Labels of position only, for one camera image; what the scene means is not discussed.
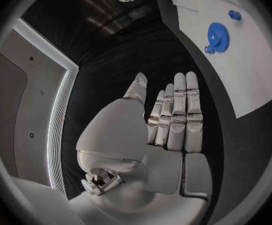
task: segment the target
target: blue plastic gear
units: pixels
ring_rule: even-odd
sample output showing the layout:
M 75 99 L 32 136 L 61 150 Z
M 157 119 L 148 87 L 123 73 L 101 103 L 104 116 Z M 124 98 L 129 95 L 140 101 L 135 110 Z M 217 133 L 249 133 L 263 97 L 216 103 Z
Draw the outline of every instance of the blue plastic gear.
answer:
M 230 45 L 230 36 L 227 28 L 219 22 L 213 22 L 208 29 L 210 46 L 219 53 L 226 51 Z

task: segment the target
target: blue gear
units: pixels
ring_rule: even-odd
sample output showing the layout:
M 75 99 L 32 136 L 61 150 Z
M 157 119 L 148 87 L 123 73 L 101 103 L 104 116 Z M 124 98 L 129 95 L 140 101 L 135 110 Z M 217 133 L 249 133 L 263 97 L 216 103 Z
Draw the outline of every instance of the blue gear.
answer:
M 230 36 L 227 28 L 219 22 L 213 22 L 208 29 L 210 47 L 216 52 L 222 53 L 228 49 Z

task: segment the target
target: small blue part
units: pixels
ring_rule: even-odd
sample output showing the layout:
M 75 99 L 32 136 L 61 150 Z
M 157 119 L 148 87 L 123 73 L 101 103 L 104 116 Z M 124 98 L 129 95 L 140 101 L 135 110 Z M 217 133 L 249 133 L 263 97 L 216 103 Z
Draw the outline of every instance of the small blue part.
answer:
M 211 45 L 209 45 L 209 46 L 205 46 L 205 52 L 207 54 L 214 54 L 215 50 L 214 50 L 214 48 Z
M 230 44 L 227 28 L 219 22 L 211 23 L 208 29 L 208 41 L 210 45 L 205 47 L 206 53 L 213 54 L 214 51 L 219 53 L 226 51 Z
M 238 11 L 230 10 L 230 11 L 228 11 L 227 14 L 230 16 L 231 19 L 238 20 L 238 21 L 240 21 L 242 19 L 242 16 L 241 16 L 240 12 L 238 12 Z

